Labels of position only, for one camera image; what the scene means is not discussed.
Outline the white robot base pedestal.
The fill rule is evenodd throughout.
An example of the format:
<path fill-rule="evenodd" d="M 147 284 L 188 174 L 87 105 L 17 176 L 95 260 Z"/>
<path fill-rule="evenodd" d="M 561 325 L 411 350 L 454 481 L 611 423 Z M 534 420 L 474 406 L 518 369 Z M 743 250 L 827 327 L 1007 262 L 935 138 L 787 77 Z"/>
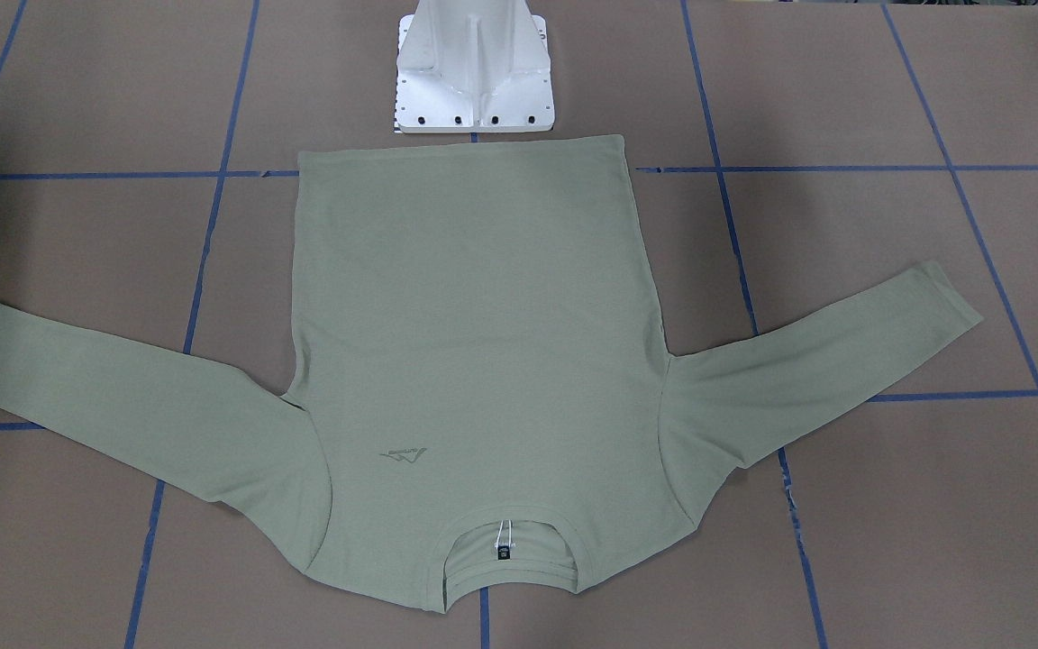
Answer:
<path fill-rule="evenodd" d="M 420 1 L 397 30 L 400 134 L 551 131 L 547 22 L 526 1 Z"/>

